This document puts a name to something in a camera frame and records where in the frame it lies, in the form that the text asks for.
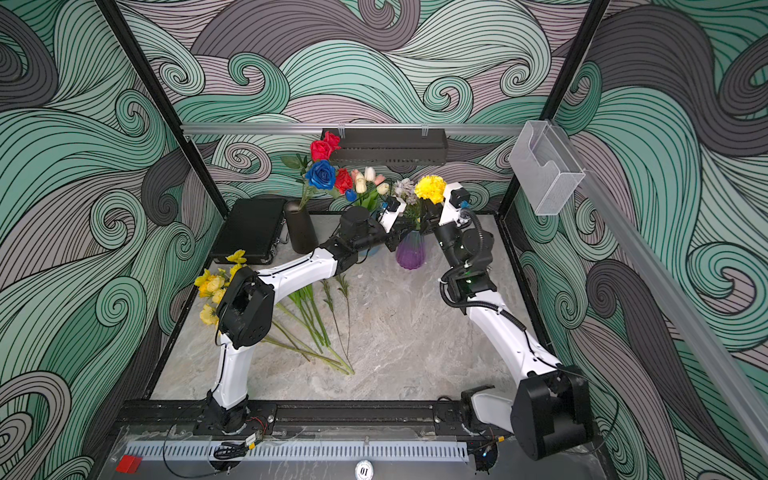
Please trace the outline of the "purple glass vase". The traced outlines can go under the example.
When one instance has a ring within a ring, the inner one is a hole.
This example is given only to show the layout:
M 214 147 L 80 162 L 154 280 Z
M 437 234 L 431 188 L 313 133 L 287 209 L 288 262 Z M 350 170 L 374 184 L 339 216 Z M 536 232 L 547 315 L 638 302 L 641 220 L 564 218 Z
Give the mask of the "purple glass vase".
M 420 232 L 411 231 L 400 242 L 396 250 L 398 265 L 406 270 L 417 270 L 426 261 L 426 248 Z

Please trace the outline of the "yellow carnation stem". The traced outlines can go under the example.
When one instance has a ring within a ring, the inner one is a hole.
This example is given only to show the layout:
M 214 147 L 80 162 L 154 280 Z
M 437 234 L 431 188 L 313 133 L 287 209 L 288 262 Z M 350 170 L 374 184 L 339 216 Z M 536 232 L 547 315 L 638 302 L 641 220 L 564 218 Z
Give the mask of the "yellow carnation stem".
M 322 280 L 321 281 L 321 286 L 322 286 L 323 295 L 324 295 L 323 301 L 327 305 L 329 311 L 331 312 L 331 315 L 332 315 L 332 318 L 333 318 L 333 321 L 334 321 L 334 327 L 335 327 L 335 330 L 336 330 L 337 337 L 338 337 L 339 341 L 342 343 L 342 335 L 341 335 L 341 331 L 340 331 L 340 328 L 339 328 L 338 320 L 337 320 L 337 317 L 336 317 L 335 304 L 334 304 L 334 299 L 333 299 L 333 296 L 332 296 L 332 293 L 331 293 L 330 281 L 326 280 L 326 279 Z M 344 357 L 345 357 L 345 360 L 346 360 L 346 363 L 347 363 L 347 359 L 346 359 L 346 356 L 345 356 L 345 353 L 344 353 L 345 346 L 344 346 L 343 343 L 341 344 L 341 347 L 342 347 L 342 353 L 344 354 Z
M 444 203 L 446 181 L 437 175 L 424 176 L 414 188 L 420 209 L 420 231 L 430 232 L 439 222 Z
M 344 353 L 347 359 L 347 363 L 350 364 L 351 360 L 349 358 L 349 350 L 350 350 L 350 344 L 351 344 L 351 306 L 350 306 L 350 284 L 347 280 L 346 276 L 344 274 L 339 274 L 336 277 L 337 283 L 338 283 L 338 290 L 342 294 L 345 300 L 345 306 L 346 306 L 346 317 L 347 317 L 347 336 L 346 336 L 346 344 L 344 348 Z

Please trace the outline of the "black cylindrical vase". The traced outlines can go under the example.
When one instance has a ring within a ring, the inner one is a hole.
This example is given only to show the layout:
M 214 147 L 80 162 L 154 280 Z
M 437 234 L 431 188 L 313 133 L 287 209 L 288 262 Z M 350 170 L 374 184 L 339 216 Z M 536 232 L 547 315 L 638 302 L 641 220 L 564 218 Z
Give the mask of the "black cylindrical vase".
M 296 253 L 307 254 L 319 244 L 311 216 L 299 200 L 287 201 L 284 216 L 291 246 Z

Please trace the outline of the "single yellow tulip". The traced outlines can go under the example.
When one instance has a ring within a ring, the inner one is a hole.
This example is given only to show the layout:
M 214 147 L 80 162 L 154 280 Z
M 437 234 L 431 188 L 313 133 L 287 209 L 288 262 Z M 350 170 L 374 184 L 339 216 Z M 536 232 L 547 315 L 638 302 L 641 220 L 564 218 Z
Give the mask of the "single yellow tulip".
M 311 335 L 313 336 L 316 345 L 319 348 L 329 347 L 330 338 L 315 301 L 313 286 L 305 286 L 299 293 L 300 303 L 306 317 L 305 321 L 311 330 Z

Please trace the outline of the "yellow ranunculus stem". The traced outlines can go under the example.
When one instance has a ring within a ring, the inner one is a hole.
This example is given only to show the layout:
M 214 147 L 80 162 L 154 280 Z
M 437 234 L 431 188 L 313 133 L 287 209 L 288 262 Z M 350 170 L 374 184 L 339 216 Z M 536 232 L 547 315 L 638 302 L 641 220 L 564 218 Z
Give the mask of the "yellow ranunculus stem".
M 231 263 L 227 272 L 230 282 L 217 309 L 221 339 L 228 339 L 233 348 L 244 348 L 263 342 L 262 339 L 268 334 L 281 338 L 278 330 L 272 327 L 275 323 L 285 327 L 312 348 L 320 350 L 303 324 L 298 308 L 288 299 L 289 294 L 312 285 L 318 306 L 315 285 L 321 286 L 322 280 L 329 280 L 327 277 L 316 280 L 310 278 L 308 268 L 319 264 L 318 252 L 268 271 L 251 268 L 246 263 L 243 250 L 228 256 L 227 260 Z M 333 349 L 345 360 L 341 347 L 343 342 L 339 341 L 336 330 L 333 334 L 329 332 L 320 308 L 319 312 L 330 338 L 330 346 L 320 351 L 331 356 L 329 350 Z

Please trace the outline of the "pale yellow blossom spray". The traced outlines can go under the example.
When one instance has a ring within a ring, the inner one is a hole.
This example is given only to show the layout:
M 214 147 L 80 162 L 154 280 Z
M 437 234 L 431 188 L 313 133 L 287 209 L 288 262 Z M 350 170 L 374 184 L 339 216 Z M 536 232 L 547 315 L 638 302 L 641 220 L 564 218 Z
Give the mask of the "pale yellow blossom spray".
M 222 302 L 229 286 L 229 277 L 225 270 L 218 269 L 215 272 L 205 270 L 197 277 L 194 285 L 197 287 L 198 296 L 205 300 L 200 312 L 200 319 L 206 325 L 217 325 L 219 316 L 217 309 Z

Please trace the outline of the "yellow flower bunch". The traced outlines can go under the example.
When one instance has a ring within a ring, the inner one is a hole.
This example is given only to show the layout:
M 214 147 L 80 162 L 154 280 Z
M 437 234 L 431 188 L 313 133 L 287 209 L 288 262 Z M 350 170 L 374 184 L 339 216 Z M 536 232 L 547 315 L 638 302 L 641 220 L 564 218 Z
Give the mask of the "yellow flower bunch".
M 351 376 L 355 373 L 352 366 L 347 363 L 341 356 L 339 356 L 335 350 L 330 349 L 331 356 L 327 356 L 320 350 L 312 348 L 307 343 L 303 342 L 298 336 L 292 334 L 285 327 L 272 324 L 272 327 L 277 329 L 281 335 L 281 338 L 275 335 L 268 334 L 262 341 L 267 344 L 283 348 L 294 353 L 298 353 L 307 362 L 318 361 L 326 364 L 328 367 L 341 372 L 344 375 Z

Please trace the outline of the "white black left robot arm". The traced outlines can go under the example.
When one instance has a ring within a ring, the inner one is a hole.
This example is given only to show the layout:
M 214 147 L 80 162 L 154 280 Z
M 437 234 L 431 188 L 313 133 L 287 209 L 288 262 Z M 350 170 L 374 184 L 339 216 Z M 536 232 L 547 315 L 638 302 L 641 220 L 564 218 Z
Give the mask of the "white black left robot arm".
M 253 349 L 272 326 L 276 304 L 288 295 L 346 272 L 359 254 L 378 245 L 394 251 L 416 223 L 386 209 L 373 217 L 363 207 L 345 210 L 333 234 L 310 253 L 266 270 L 240 269 L 216 309 L 219 361 L 204 413 L 213 428 L 236 434 L 248 418 L 247 379 Z

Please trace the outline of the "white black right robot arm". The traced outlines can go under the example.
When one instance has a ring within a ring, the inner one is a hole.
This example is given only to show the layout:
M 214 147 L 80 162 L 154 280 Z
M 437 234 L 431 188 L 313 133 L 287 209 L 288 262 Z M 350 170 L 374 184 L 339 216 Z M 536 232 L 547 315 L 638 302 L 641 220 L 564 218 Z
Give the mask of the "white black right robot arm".
M 507 309 L 489 274 L 493 235 L 473 212 L 450 202 L 425 201 L 421 225 L 434 234 L 449 264 L 438 281 L 441 299 L 480 328 L 516 383 L 512 394 L 495 387 L 471 392 L 474 418 L 513 434 L 533 460 L 591 442 L 588 380 L 580 368 L 550 354 Z

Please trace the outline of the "yellow tulip bouquet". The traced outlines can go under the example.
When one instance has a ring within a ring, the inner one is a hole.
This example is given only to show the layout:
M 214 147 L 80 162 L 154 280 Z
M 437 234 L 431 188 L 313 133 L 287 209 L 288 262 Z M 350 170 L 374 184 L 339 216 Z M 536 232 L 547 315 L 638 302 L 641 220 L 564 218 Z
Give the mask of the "yellow tulip bouquet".
M 362 171 L 348 171 L 349 188 L 343 193 L 343 198 L 353 206 L 361 206 L 369 212 L 383 207 L 390 193 L 391 183 L 373 167 L 365 167 Z

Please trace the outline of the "yellow carnation bouquet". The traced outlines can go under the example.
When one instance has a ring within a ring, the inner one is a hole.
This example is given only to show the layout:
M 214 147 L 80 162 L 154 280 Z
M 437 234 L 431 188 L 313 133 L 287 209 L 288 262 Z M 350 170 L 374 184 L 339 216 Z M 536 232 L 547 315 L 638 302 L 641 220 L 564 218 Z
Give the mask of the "yellow carnation bouquet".
M 415 183 L 410 179 L 401 179 L 394 184 L 394 196 L 406 207 L 402 217 L 407 219 L 414 230 L 420 228 L 421 206 L 420 200 L 415 193 Z

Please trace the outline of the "blue rose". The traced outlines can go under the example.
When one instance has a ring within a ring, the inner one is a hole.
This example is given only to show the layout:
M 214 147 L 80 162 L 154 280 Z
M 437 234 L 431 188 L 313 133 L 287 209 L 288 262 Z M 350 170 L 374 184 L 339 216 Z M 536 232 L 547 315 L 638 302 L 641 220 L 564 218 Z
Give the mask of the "blue rose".
M 336 182 L 336 169 L 328 160 L 318 160 L 311 165 L 305 178 L 311 187 L 332 190 Z

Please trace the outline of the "red rose stem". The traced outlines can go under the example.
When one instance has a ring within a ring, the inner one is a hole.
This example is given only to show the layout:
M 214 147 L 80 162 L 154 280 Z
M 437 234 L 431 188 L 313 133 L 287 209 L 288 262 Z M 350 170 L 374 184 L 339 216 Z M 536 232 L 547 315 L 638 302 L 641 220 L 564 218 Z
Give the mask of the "red rose stem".
M 299 174 L 298 182 L 302 185 L 299 210 L 305 209 L 309 200 L 319 193 L 328 194 L 333 198 L 344 198 L 348 202 L 358 199 L 351 172 L 330 162 L 332 154 L 340 149 L 341 137 L 331 131 L 325 131 L 320 140 L 311 143 L 308 156 L 281 158 L 287 168 Z

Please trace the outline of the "black hanging tray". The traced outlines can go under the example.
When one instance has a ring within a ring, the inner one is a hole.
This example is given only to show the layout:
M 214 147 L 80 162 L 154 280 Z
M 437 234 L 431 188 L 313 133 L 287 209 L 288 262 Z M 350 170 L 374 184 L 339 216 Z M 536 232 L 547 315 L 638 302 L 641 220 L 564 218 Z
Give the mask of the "black hanging tray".
M 338 138 L 330 158 L 337 165 L 443 165 L 448 157 L 443 129 L 325 128 L 327 134 Z

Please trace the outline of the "black ribbed hard case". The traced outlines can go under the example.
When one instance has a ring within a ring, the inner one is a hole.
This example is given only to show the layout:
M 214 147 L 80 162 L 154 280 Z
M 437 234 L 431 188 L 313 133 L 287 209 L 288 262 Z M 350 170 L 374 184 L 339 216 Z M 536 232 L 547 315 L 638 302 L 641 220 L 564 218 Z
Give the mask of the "black ribbed hard case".
M 228 263 L 228 256 L 243 250 L 247 264 L 272 263 L 285 223 L 285 204 L 286 201 L 279 198 L 237 200 L 211 248 L 209 257 L 216 263 Z

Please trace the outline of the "red small block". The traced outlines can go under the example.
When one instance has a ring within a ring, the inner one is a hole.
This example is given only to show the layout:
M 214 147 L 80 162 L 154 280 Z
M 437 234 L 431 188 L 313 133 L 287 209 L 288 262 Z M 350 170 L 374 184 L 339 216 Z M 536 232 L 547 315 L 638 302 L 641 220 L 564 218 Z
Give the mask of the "red small block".
M 134 474 L 141 463 L 142 458 L 140 456 L 123 455 L 117 463 L 115 471 L 121 474 Z

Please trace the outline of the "clear acrylic wall box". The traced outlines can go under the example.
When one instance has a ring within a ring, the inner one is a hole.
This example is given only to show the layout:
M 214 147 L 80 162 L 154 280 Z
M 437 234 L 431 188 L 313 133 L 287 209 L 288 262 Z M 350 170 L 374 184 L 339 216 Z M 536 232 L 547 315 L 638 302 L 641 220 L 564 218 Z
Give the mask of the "clear acrylic wall box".
M 565 130 L 548 120 L 526 122 L 508 160 L 537 216 L 558 215 L 585 177 Z

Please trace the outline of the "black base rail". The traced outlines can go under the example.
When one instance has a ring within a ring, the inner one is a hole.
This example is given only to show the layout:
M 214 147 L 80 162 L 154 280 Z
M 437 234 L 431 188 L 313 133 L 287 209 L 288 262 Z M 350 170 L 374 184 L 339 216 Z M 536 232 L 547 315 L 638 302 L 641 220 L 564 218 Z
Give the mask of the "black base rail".
M 249 400 L 225 413 L 207 400 L 133 400 L 118 413 L 120 425 L 190 425 L 214 436 L 265 432 L 287 437 L 301 430 L 404 427 L 438 436 L 507 435 L 509 428 L 486 425 L 463 400 Z

